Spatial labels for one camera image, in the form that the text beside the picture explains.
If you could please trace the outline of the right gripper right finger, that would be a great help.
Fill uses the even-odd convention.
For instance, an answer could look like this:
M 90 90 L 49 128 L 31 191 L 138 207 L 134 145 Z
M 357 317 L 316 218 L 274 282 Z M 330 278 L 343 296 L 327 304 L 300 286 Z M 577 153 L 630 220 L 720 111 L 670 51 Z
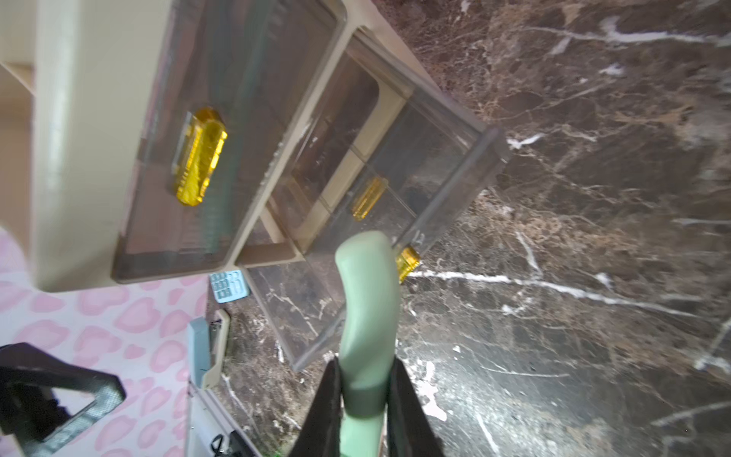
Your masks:
M 443 442 L 433 432 L 403 362 L 395 358 L 386 394 L 389 456 L 444 457 Z

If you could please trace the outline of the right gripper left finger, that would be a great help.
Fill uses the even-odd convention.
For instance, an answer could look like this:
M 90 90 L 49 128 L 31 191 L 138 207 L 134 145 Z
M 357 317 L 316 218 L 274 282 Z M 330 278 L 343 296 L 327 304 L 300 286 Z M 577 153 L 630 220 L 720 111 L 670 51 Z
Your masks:
M 327 363 L 310 410 L 289 457 L 338 457 L 342 422 L 342 375 L 339 360 Z

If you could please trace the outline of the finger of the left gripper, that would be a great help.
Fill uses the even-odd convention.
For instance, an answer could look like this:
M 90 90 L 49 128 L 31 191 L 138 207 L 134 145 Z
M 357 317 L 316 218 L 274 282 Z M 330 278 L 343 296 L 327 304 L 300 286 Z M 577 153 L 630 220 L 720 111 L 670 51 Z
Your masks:
M 55 390 L 91 401 L 71 414 Z M 14 437 L 23 456 L 54 455 L 126 399 L 113 374 L 67 364 L 28 343 L 1 348 L 1 433 Z

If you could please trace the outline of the green fruit knife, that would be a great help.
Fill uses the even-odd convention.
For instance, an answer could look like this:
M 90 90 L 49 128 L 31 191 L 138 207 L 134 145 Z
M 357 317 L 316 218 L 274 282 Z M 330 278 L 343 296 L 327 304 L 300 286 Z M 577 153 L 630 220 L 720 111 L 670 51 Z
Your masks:
M 342 243 L 335 263 L 346 308 L 338 359 L 345 408 L 340 454 L 378 456 L 400 314 L 396 260 L 388 238 L 373 230 Z

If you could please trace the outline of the transparent grey drawer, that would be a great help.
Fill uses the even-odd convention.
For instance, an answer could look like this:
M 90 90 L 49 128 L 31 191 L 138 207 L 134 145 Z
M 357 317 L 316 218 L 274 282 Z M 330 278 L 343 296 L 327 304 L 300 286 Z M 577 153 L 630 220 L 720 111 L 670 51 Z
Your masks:
M 230 260 L 342 12 L 323 1 L 173 3 L 114 280 Z
M 382 232 L 408 275 L 511 156 L 501 129 L 354 34 L 237 260 L 289 365 L 337 345 L 344 241 Z

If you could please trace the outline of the beige desktop drawer organizer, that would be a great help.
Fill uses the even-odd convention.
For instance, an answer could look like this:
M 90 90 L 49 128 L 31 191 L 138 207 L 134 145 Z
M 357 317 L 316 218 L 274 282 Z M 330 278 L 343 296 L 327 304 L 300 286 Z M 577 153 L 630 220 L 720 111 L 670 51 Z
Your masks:
M 114 280 L 112 264 L 174 2 L 1 5 L 1 226 L 19 245 L 41 291 L 139 283 Z M 238 257 L 354 34 L 375 39 L 434 85 L 373 2 L 323 2 L 341 6 L 342 23 L 232 257 L 210 272 L 243 268 Z

